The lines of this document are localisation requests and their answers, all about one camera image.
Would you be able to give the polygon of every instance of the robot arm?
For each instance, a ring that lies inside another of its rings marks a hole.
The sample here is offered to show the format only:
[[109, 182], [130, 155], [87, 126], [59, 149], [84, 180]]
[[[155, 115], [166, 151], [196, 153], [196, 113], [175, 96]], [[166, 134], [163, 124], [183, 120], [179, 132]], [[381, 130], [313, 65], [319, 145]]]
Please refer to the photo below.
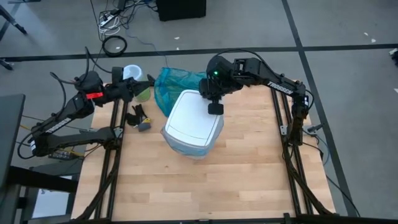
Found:
[[56, 150], [83, 144], [99, 143], [105, 148], [119, 146], [119, 133], [111, 127], [101, 128], [95, 132], [82, 132], [69, 136], [56, 136], [54, 132], [72, 122], [74, 119], [85, 118], [94, 113], [94, 107], [103, 106], [117, 99], [130, 102], [134, 95], [149, 87], [149, 82], [137, 82], [133, 78], [122, 80], [123, 69], [113, 68], [112, 84], [103, 85], [103, 81], [94, 71], [76, 78], [75, 88], [78, 93], [71, 98], [58, 113], [32, 128], [29, 140], [35, 156], [46, 156]]
[[212, 103], [208, 106], [209, 114], [223, 114], [223, 105], [219, 104], [222, 96], [238, 91], [245, 86], [265, 85], [293, 99], [293, 121], [288, 125], [288, 140], [294, 145], [302, 145], [303, 121], [308, 115], [308, 96], [305, 85], [299, 81], [276, 74], [267, 64], [256, 58], [235, 59], [234, 63], [224, 57], [213, 57], [206, 69], [207, 78], [200, 81], [199, 92]]

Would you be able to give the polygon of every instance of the teal plastic bag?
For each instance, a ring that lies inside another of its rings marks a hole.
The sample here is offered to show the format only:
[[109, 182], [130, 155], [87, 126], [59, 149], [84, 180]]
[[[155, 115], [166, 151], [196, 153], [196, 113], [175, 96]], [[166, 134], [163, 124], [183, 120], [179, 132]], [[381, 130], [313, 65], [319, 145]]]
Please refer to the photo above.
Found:
[[155, 81], [155, 101], [163, 114], [168, 117], [173, 106], [184, 90], [199, 90], [199, 82], [206, 78], [205, 72], [195, 73], [177, 68], [162, 68]]

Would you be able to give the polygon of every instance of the red tag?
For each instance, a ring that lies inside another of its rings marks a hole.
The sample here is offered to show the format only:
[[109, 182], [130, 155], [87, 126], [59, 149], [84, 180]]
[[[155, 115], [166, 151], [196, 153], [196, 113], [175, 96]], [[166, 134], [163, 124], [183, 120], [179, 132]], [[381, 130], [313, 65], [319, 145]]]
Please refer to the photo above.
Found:
[[86, 94], [87, 99], [94, 99], [94, 98], [98, 98], [103, 96], [104, 93], [90, 93], [90, 94]]

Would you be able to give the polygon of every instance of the white trash can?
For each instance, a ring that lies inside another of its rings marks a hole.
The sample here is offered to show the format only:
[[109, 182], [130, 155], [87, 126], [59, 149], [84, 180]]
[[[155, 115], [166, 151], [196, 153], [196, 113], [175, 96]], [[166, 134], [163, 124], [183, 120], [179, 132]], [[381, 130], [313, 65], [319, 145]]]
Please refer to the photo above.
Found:
[[203, 159], [224, 126], [223, 115], [208, 114], [210, 100], [196, 90], [184, 90], [162, 129], [170, 147], [192, 159]]

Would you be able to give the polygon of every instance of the wooden table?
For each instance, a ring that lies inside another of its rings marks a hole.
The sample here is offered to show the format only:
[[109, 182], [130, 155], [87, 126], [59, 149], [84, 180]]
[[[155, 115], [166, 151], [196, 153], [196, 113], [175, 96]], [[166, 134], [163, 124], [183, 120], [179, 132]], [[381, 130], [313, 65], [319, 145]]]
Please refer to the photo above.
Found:
[[[285, 212], [294, 216], [269, 88], [244, 88], [223, 98], [224, 128], [215, 148], [200, 161], [169, 148], [160, 134], [167, 118], [151, 91], [151, 100], [142, 105], [152, 128], [139, 133], [126, 125], [114, 221], [277, 218]], [[282, 100], [279, 102], [284, 114]], [[108, 103], [96, 108], [93, 128], [109, 126], [112, 107]], [[316, 145], [310, 136], [303, 141]], [[319, 152], [305, 145], [300, 152], [308, 186], [334, 211]], [[84, 211], [97, 192], [103, 159], [103, 149], [85, 159], [72, 218]], [[305, 211], [301, 190], [298, 194]], [[105, 197], [103, 217], [107, 204]]]

